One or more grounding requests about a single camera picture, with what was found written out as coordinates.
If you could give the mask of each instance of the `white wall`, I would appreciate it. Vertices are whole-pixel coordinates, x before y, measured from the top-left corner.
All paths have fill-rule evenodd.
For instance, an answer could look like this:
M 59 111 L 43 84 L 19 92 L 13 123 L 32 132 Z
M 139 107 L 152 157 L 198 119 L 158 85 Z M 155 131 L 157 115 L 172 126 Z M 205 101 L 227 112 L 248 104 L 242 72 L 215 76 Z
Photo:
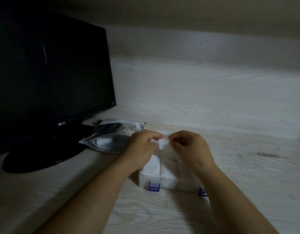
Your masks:
M 117 106 L 101 116 L 300 138 L 300 39 L 102 27 Z

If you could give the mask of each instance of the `forearm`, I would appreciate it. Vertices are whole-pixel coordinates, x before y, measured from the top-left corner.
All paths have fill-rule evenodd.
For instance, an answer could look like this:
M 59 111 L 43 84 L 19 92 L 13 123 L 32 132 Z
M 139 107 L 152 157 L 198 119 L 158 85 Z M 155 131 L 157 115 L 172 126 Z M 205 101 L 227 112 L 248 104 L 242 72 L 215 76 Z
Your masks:
M 113 161 L 47 220 L 36 234 L 102 233 L 129 176 L 127 166 L 120 158 Z
M 278 233 L 218 167 L 201 169 L 198 177 L 223 233 Z

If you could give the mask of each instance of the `blue plastic clip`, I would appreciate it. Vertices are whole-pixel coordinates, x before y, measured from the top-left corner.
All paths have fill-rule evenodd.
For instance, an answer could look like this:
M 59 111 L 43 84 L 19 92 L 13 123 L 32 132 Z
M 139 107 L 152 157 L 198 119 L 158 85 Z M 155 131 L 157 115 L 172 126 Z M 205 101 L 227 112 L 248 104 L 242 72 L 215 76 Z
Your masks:
M 198 196 L 207 197 L 206 191 L 200 187 Z
M 153 192 L 159 192 L 160 191 L 160 186 L 161 186 L 161 184 L 160 183 L 158 183 L 158 182 L 149 182 L 149 188 L 148 188 L 148 190 L 149 191 L 153 191 Z

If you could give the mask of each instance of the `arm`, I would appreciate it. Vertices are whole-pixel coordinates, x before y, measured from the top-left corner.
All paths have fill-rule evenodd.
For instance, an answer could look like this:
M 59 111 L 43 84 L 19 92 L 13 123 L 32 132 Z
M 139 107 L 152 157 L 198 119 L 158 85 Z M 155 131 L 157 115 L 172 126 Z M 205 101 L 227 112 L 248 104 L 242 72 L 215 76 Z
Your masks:
M 203 183 L 222 233 L 278 233 L 242 191 L 218 168 L 207 142 L 199 134 L 170 135 L 172 146 Z
M 142 168 L 156 149 L 156 145 L 150 143 L 151 138 L 163 137 L 148 130 L 134 133 L 124 153 L 92 178 L 35 234 L 102 233 L 125 180 Z

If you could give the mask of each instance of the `black monitor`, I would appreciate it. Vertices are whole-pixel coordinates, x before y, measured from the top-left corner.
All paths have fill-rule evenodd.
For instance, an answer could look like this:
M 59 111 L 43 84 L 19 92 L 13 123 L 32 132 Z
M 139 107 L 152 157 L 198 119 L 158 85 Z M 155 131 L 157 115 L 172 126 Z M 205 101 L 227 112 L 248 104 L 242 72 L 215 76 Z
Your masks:
M 83 151 L 83 120 L 116 105 L 105 29 L 0 5 L 3 169 L 43 169 Z

